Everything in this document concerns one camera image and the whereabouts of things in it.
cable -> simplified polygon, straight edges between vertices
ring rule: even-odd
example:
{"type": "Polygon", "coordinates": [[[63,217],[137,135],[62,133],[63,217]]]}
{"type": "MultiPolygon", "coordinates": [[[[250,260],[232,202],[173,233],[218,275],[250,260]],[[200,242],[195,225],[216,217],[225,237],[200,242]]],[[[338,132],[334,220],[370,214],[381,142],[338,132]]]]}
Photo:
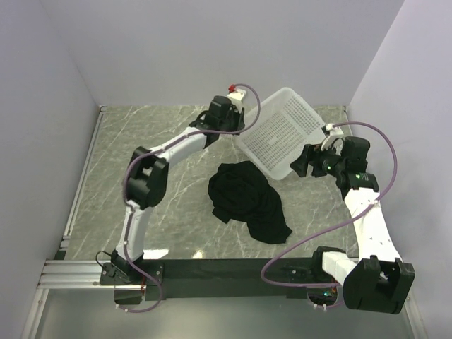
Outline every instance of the cable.
{"type": "Polygon", "coordinates": [[[342,138],[336,138],[336,139],[334,139],[334,141],[333,141],[333,143],[331,144],[330,148],[333,148],[337,141],[342,141],[342,144],[344,144],[344,139],[342,139],[342,138]]]}
{"type": "Polygon", "coordinates": [[[101,253],[108,255],[110,258],[112,257],[112,255],[111,255],[110,253],[106,252],[106,251],[98,251],[98,252],[96,253],[96,257],[95,257],[96,263],[97,263],[100,267],[104,267],[104,266],[98,261],[98,259],[97,259],[97,256],[98,256],[99,254],[101,254],[101,253]]]}
{"type": "Polygon", "coordinates": [[[238,86],[238,87],[245,87],[248,88],[256,97],[256,101],[257,101],[257,114],[256,114],[256,118],[253,120],[253,122],[245,127],[244,129],[242,129],[241,131],[235,131],[235,132],[224,132],[224,131],[213,131],[213,130],[200,130],[200,131],[194,131],[191,133],[188,133],[186,135],[181,136],[180,138],[176,139],[175,141],[173,141],[172,143],[170,143],[169,145],[167,145],[164,148],[161,148],[159,150],[153,150],[149,153],[146,154],[142,154],[140,156],[138,156],[135,160],[133,160],[130,165],[127,167],[127,171],[126,171],[126,175],[124,177],[124,181],[123,181],[123,185],[122,185],[122,199],[124,201],[124,203],[126,204],[126,206],[128,206],[131,209],[131,212],[129,213],[129,217],[127,219],[127,224],[126,224],[126,231],[124,233],[124,246],[123,246],[123,250],[124,250],[124,255],[126,257],[127,262],[129,263],[129,265],[136,271],[138,271],[141,275],[145,276],[147,279],[149,279],[150,281],[152,281],[159,289],[159,297],[157,299],[157,301],[150,307],[146,308],[146,309],[128,309],[122,305],[119,305],[118,307],[120,309],[123,309],[126,312],[130,312],[130,313],[144,313],[147,311],[150,311],[152,309],[154,309],[155,307],[158,306],[159,303],[161,303],[161,301],[163,300],[163,289],[162,289],[162,285],[160,284],[160,282],[155,279],[153,276],[147,274],[144,270],[140,269],[137,265],[135,265],[133,263],[133,261],[131,260],[129,253],[127,251],[127,241],[129,239],[129,233],[130,233],[130,228],[131,228],[131,224],[132,224],[132,220],[133,220],[133,214],[135,213],[135,208],[128,203],[127,201],[127,195],[126,195],[126,188],[127,188],[127,179],[130,177],[130,173],[132,171],[132,169],[136,166],[136,164],[138,164],[138,162],[140,162],[142,159],[145,159],[147,157],[150,157],[152,155],[156,155],[156,154],[160,154],[162,152],[164,152],[166,149],[174,147],[175,145],[179,144],[180,142],[182,142],[183,140],[191,137],[191,136],[195,136],[197,134],[202,134],[202,133],[212,133],[212,134],[229,134],[229,135],[234,135],[234,134],[240,134],[240,133],[244,133],[245,131],[248,131],[251,127],[254,126],[254,124],[257,122],[257,120],[259,119],[260,115],[261,115],[261,100],[259,99],[259,96],[257,94],[257,92],[250,86],[244,83],[237,83],[234,86],[238,86]]]}
{"type": "MultiPolygon", "coordinates": [[[[340,126],[345,126],[345,125],[359,125],[359,126],[365,126],[370,129],[373,129],[375,132],[377,132],[378,134],[380,134],[380,136],[383,137],[383,139],[385,140],[385,142],[387,142],[389,148],[391,149],[391,153],[393,156],[393,162],[394,162],[393,175],[391,177],[391,180],[390,180],[388,186],[375,199],[376,201],[380,201],[389,192],[391,187],[394,185],[394,181],[396,180],[397,171],[398,171],[398,161],[397,161],[396,150],[394,149],[392,142],[385,135],[385,133],[383,133],[380,129],[376,128],[375,126],[372,126],[371,124],[367,124],[365,122],[359,122],[359,121],[348,121],[348,122],[341,122],[339,124],[334,124],[333,127],[340,127],[340,126]]],[[[262,267],[262,271],[261,271],[262,280],[268,284],[283,286],[283,287],[317,287],[317,288],[321,288],[321,287],[340,286],[339,283],[301,284],[301,283],[279,282],[279,281],[274,281],[274,280],[270,280],[270,279],[266,278],[265,274],[266,274],[266,271],[270,268],[270,266],[272,266],[275,263],[275,261],[277,261],[278,259],[281,259],[285,254],[291,252],[293,249],[296,249],[298,246],[303,245],[305,242],[308,242],[309,240],[320,237],[321,235],[323,235],[325,233],[328,233],[328,232],[331,232],[334,230],[338,230],[341,227],[347,226],[347,225],[351,224],[352,222],[355,222],[356,220],[358,220],[358,219],[362,218],[364,215],[366,215],[366,213],[369,212],[373,207],[374,207],[373,204],[369,205],[360,214],[356,215],[355,217],[353,217],[349,220],[340,222],[339,224],[329,227],[325,230],[316,232],[316,233],[310,235],[309,237],[306,237],[303,240],[300,240],[296,244],[293,244],[289,248],[285,249],[284,251],[279,253],[275,258],[272,258],[269,262],[267,262],[267,264],[264,267],[262,267]]]]}

gray marble surface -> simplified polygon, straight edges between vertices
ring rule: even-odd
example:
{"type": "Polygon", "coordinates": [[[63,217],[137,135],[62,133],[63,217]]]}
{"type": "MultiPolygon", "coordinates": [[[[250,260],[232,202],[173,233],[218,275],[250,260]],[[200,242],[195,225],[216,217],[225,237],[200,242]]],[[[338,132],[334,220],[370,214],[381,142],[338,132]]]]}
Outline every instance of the gray marble surface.
{"type": "MultiPolygon", "coordinates": [[[[97,251],[112,251],[124,221],[121,181],[133,150],[150,148],[183,131],[205,107],[107,107],[87,171],[81,202],[74,219],[69,260],[92,260],[97,251]]],[[[345,121],[343,107],[317,107],[328,122],[345,121]]],[[[223,136],[204,151],[172,168],[167,194],[154,210],[145,237],[147,249],[168,250],[166,258],[269,258],[289,244],[350,217],[334,178],[299,178],[294,172],[281,181],[269,179],[280,194],[287,225],[294,231],[287,244],[270,245],[252,239],[243,222],[227,225],[212,215],[208,179],[222,162],[247,160],[223,136]]],[[[314,239],[287,256],[311,256],[317,246],[336,246],[357,256],[352,226],[314,239]]]]}

white plastic basket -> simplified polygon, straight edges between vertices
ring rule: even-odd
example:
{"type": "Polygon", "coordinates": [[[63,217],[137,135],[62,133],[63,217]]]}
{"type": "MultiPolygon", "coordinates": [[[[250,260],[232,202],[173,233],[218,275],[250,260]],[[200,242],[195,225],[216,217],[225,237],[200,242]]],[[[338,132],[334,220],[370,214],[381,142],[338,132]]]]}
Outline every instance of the white plastic basket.
{"type": "MultiPolygon", "coordinates": [[[[245,115],[250,124],[257,107],[245,115]]],[[[291,88],[281,88],[261,104],[261,116],[251,129],[236,137],[237,146],[257,167],[275,180],[286,177],[290,163],[307,143],[320,143],[325,135],[322,118],[291,88]]]]}

purple cable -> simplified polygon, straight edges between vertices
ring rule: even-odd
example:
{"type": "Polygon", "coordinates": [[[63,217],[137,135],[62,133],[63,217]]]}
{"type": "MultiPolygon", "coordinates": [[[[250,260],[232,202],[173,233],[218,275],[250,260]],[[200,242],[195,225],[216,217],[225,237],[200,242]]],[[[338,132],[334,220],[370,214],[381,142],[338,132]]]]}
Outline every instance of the purple cable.
{"type": "Polygon", "coordinates": [[[247,85],[247,84],[244,84],[244,83],[237,83],[237,84],[235,84],[235,86],[248,88],[256,96],[256,101],[257,101],[256,118],[253,120],[253,122],[248,127],[242,129],[241,131],[235,131],[235,132],[224,132],[224,131],[213,131],[213,130],[194,131],[194,132],[188,133],[187,135],[181,136],[180,138],[176,139],[175,141],[173,141],[172,143],[170,143],[169,145],[167,145],[164,148],[161,148],[159,150],[154,150],[154,151],[151,151],[149,153],[142,154],[142,155],[138,156],[127,167],[126,175],[124,177],[124,181],[123,181],[123,185],[122,185],[122,198],[123,198],[123,201],[126,204],[126,206],[128,206],[131,209],[131,213],[129,214],[129,218],[127,219],[126,231],[124,233],[124,247],[123,247],[124,255],[126,257],[127,262],[129,263],[130,266],[132,266],[132,268],[134,270],[138,271],[145,278],[149,279],[150,281],[152,281],[154,284],[157,285],[157,287],[159,289],[159,297],[158,297],[157,301],[152,306],[150,306],[150,307],[148,307],[146,309],[128,309],[127,307],[119,306],[120,309],[123,309],[126,312],[130,312],[130,313],[144,313],[144,312],[150,311],[150,310],[154,309],[155,307],[157,307],[158,304],[161,303],[161,301],[163,300],[163,288],[162,288],[162,285],[160,284],[160,282],[157,279],[155,279],[153,276],[147,274],[144,270],[140,269],[137,265],[135,265],[133,263],[133,261],[131,260],[131,258],[129,256],[129,253],[127,251],[127,241],[128,241],[128,238],[129,238],[130,227],[131,227],[132,220],[133,220],[133,214],[135,213],[135,208],[131,204],[129,204],[128,201],[127,201],[127,195],[126,195],[127,179],[130,177],[130,173],[131,173],[132,169],[136,166],[136,164],[139,161],[141,161],[142,159],[145,159],[146,157],[150,157],[151,155],[160,154],[160,153],[164,152],[166,149],[174,147],[178,143],[181,143],[183,140],[185,140],[185,139],[187,139],[187,138],[189,138],[191,136],[195,136],[196,134],[202,134],[202,133],[234,135],[234,134],[239,134],[239,133],[243,133],[245,131],[248,131],[251,127],[253,127],[254,124],[259,119],[259,116],[261,115],[261,100],[259,99],[259,96],[258,96],[257,92],[250,85],[247,85]]]}
{"type": "MultiPolygon", "coordinates": [[[[376,128],[375,126],[372,126],[371,124],[366,124],[365,122],[358,122],[358,121],[348,121],[348,122],[341,122],[339,124],[334,124],[333,127],[340,127],[340,126],[344,126],[344,125],[360,125],[360,126],[365,126],[365,127],[369,127],[370,129],[373,129],[375,132],[377,132],[378,134],[380,134],[383,139],[387,142],[389,148],[391,149],[391,153],[393,155],[393,161],[394,161],[394,167],[393,167],[393,175],[391,177],[391,180],[388,184],[388,186],[379,194],[379,196],[376,198],[377,201],[380,201],[391,189],[391,187],[394,185],[394,181],[396,180],[396,176],[397,176],[397,171],[398,171],[398,161],[397,161],[397,155],[396,155],[396,150],[394,149],[394,146],[392,144],[392,142],[389,140],[389,138],[385,135],[385,133],[383,133],[380,129],[376,128]]],[[[292,246],[290,246],[289,248],[285,249],[284,251],[282,251],[281,253],[279,253],[275,258],[272,258],[269,262],[267,262],[267,264],[262,267],[262,271],[261,271],[261,278],[263,281],[265,281],[268,284],[272,284],[272,285],[277,285],[277,286],[283,286],[283,287],[315,287],[315,288],[327,288],[327,287],[336,287],[339,286],[339,283],[319,283],[319,284],[301,284],[301,283],[290,283],[290,282],[279,282],[279,281],[274,281],[274,280],[270,280],[268,278],[265,277],[266,271],[268,270],[268,268],[270,268],[270,266],[272,266],[275,261],[277,261],[278,259],[281,259],[285,254],[289,253],[290,251],[292,251],[293,249],[296,249],[298,246],[303,245],[305,242],[308,242],[309,240],[312,240],[314,238],[320,237],[321,235],[337,230],[341,227],[347,226],[349,224],[351,224],[352,222],[362,218],[367,212],[369,212],[372,208],[374,207],[374,205],[369,205],[367,206],[360,214],[356,215],[355,217],[343,221],[335,226],[329,227],[325,230],[322,230],[320,232],[316,232],[312,235],[310,235],[309,237],[304,238],[303,240],[300,240],[299,242],[297,242],[296,244],[293,244],[292,246]]]]}

